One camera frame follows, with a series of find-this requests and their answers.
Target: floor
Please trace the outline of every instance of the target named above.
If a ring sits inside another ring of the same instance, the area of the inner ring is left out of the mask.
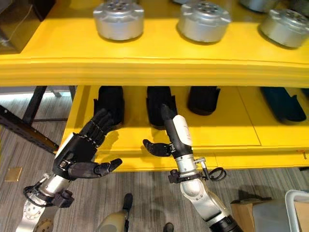
[[[3,100],[0,104],[22,116],[30,96]],[[69,96],[44,96],[36,118],[65,118],[70,112]],[[66,122],[36,122],[40,132],[60,143]],[[0,132],[0,232],[14,232],[22,217],[25,198],[22,189],[33,185],[51,170],[53,156],[12,132]],[[9,167],[23,167],[19,182],[4,182]],[[208,182],[210,190],[230,209],[239,198],[283,199],[289,189],[308,190],[309,172],[297,168],[228,171],[221,182]],[[172,222],[175,232],[207,232],[205,222],[182,197],[180,187],[168,182],[168,172],[113,173],[95,180],[76,180],[70,186],[75,201],[55,218],[55,232],[93,232],[102,219],[118,211],[122,199],[133,193],[130,232],[161,232]]]

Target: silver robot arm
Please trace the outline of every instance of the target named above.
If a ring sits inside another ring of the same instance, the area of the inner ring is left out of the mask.
[[[213,232],[242,232],[219,198],[208,190],[206,180],[219,181],[225,178],[223,168],[208,172],[205,158],[194,159],[192,141],[187,123],[181,115],[175,114],[168,106],[162,105],[161,115],[171,144],[153,144],[144,140],[146,149],[155,156],[168,157],[172,155],[178,170],[172,170],[169,175],[171,183],[179,183],[181,192],[195,207]],[[202,176],[197,170],[201,164]]]
[[[121,159],[110,163],[95,163],[97,148],[111,130],[110,114],[102,109],[84,126],[80,133],[72,133],[58,150],[53,171],[34,186],[24,188],[26,202],[23,217],[16,232],[52,232],[54,217],[59,208],[73,203],[70,183],[77,178],[99,178],[121,165]]]

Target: silver cylindrical part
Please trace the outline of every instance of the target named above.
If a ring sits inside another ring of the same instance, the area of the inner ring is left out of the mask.
[[[39,191],[47,196],[53,197],[55,193],[66,190],[70,181],[59,175],[52,175],[39,187]]]
[[[250,10],[267,13],[275,8],[279,0],[239,0],[239,2]]]
[[[197,173],[197,166],[193,154],[176,158],[176,163],[178,171],[180,172],[180,177],[195,175]]]
[[[307,39],[309,20],[292,10],[271,10],[259,28],[275,42],[295,48]]]
[[[228,11],[207,1],[190,2],[182,5],[177,25],[185,37],[212,43],[222,39],[231,17]]]
[[[129,40],[143,33],[144,10],[131,1],[111,0],[93,11],[98,33],[110,40]]]

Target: black cable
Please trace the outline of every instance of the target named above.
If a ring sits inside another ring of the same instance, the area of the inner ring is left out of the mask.
[[[221,181],[224,178],[226,178],[226,171],[222,167],[215,168],[210,172],[208,172],[207,168],[203,168],[203,172],[205,174],[204,178],[206,180]]]
[[[28,193],[32,192],[33,189],[34,189],[35,185],[34,186],[28,186],[28,187],[25,187],[23,189],[23,193],[24,193],[24,196],[27,198],[28,201],[30,201],[32,204],[34,204],[35,206],[37,207],[42,207],[42,208],[47,208],[47,207],[51,207],[51,206],[54,206],[52,203],[47,203],[47,204],[37,204],[35,203],[29,196],[28,196]]]

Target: foot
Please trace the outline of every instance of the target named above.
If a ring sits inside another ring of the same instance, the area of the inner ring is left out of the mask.
[[[172,223],[167,223],[164,228],[163,232],[174,232],[174,225]]]
[[[133,195],[131,193],[127,193],[124,198],[124,206],[122,207],[123,210],[127,210],[128,212],[132,208],[133,204]]]

